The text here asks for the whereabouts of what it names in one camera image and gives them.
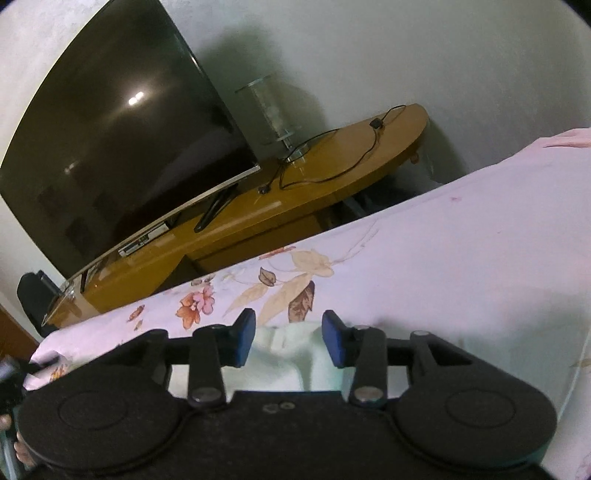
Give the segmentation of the pale mint small garment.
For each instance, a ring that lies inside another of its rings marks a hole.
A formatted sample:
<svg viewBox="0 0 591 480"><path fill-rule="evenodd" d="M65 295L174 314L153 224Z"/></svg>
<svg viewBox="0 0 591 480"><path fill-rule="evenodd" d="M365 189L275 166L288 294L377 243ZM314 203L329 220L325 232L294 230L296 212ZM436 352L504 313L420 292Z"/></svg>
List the pale mint small garment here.
<svg viewBox="0 0 591 480"><path fill-rule="evenodd" d="M318 323L292 323L256 330L242 368L224 367L226 394L238 391L349 392L351 368L332 364Z"/></svg>

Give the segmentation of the black television foot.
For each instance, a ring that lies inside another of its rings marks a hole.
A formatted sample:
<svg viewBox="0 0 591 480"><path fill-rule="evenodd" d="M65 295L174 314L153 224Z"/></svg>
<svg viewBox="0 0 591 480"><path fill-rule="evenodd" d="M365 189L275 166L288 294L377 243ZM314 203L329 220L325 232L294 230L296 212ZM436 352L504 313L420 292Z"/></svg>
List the black television foot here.
<svg viewBox="0 0 591 480"><path fill-rule="evenodd" d="M228 207L228 205L238 196L239 190L238 186L230 186L225 188L212 197L211 203L205 210L204 214L200 217L199 221L195 225L193 231L195 233L199 233L204 231L204 229L211 224L213 219L221 213L221 211Z"/></svg>

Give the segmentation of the pink floral bed sheet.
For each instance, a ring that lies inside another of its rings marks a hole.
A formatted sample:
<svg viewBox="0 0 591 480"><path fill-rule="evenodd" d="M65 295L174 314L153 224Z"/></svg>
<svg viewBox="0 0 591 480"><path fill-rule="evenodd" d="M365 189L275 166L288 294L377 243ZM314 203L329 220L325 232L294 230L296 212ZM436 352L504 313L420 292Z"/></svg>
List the pink floral bed sheet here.
<svg viewBox="0 0 591 480"><path fill-rule="evenodd" d="M416 199L51 334L35 390L153 328L185 337L243 308L260 327L327 310L392 337L432 332L543 391L544 466L590 475L590 132L534 141Z"/></svg>

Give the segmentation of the wooden TV stand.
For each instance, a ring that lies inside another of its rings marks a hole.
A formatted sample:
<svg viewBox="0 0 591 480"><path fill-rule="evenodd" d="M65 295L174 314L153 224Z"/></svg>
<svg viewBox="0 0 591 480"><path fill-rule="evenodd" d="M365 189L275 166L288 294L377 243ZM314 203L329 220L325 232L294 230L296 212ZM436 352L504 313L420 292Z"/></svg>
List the wooden TV stand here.
<svg viewBox="0 0 591 480"><path fill-rule="evenodd" d="M368 120L322 137L276 177L267 161L204 231L187 220L132 255L76 280L47 317L69 326L152 295L184 257L209 273L321 232L317 214L414 159L429 123L419 104L394 109L380 131Z"/></svg>

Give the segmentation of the black speaker box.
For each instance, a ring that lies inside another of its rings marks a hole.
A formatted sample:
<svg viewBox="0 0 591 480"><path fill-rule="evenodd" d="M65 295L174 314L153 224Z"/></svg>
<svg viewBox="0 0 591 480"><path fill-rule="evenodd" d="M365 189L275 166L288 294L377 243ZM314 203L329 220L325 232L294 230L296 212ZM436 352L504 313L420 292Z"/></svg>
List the black speaker box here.
<svg viewBox="0 0 591 480"><path fill-rule="evenodd" d="M37 333L45 338L57 328L46 322L61 291L42 271L25 273L17 285L17 298Z"/></svg>

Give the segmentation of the black flat screen television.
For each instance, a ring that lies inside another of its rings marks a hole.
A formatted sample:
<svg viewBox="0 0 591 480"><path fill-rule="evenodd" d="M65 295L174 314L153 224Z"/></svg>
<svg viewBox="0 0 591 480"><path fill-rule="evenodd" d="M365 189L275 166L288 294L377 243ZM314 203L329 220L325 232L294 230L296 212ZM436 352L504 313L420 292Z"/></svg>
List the black flat screen television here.
<svg viewBox="0 0 591 480"><path fill-rule="evenodd" d="M1 195L69 278L258 169L163 5L111 1L26 109Z"/></svg>

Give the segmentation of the clear glass vase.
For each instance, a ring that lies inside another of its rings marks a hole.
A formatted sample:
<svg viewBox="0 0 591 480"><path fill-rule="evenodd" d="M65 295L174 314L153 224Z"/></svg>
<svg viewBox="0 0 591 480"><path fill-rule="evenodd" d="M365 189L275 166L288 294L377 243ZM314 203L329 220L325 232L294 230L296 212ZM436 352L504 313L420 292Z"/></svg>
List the clear glass vase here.
<svg viewBox="0 0 591 480"><path fill-rule="evenodd" d="M279 81L273 75L256 78L240 86L235 93L256 108L266 126L264 144L283 146L280 160L294 163L310 151L308 141L294 142L298 126L287 112L286 102L280 92Z"/></svg>

